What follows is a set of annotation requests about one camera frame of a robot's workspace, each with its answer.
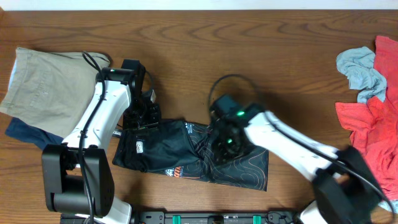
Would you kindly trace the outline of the light blue grey shirt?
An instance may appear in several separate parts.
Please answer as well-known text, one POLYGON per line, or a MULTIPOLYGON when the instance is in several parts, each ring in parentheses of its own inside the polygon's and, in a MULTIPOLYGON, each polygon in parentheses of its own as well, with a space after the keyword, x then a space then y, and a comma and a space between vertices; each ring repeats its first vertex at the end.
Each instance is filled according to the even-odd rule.
POLYGON ((348 49, 336 57, 337 70, 347 77, 350 90, 359 90, 358 103, 367 103, 372 97, 386 99, 387 81, 374 68, 376 54, 368 47, 348 49))

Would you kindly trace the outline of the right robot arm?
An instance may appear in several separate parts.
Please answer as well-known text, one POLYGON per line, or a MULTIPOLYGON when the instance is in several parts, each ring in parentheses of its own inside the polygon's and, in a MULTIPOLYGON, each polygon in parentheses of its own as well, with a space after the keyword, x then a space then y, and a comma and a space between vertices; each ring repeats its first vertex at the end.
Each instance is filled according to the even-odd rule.
POLYGON ((370 223, 378 203, 387 197, 360 152, 317 142, 283 123, 262 105, 247 107, 223 95, 208 101, 216 134, 215 157, 221 163, 267 149, 312 183, 315 199, 296 214, 294 223, 370 223))

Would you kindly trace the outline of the black printed cycling jersey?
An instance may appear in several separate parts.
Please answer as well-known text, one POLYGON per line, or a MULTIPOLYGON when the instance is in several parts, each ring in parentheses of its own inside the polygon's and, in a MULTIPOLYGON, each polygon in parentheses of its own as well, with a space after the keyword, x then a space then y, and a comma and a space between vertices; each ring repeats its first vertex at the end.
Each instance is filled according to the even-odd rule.
POLYGON ((122 168, 265 191, 269 153, 253 145, 248 153, 219 164, 212 129, 205 124, 165 120, 158 127, 124 130, 113 164, 122 168))

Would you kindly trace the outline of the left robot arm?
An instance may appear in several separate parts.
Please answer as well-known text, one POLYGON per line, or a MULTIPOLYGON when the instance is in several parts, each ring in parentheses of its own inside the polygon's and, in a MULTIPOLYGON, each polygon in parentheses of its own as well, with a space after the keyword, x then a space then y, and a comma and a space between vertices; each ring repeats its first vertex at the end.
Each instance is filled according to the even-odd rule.
POLYGON ((114 195, 106 151, 120 119, 126 130, 158 125, 154 90, 142 91, 147 74, 133 59, 125 59, 121 68, 99 70, 95 94, 78 124, 61 144, 42 152, 48 210, 82 223, 134 223, 132 206, 114 195))

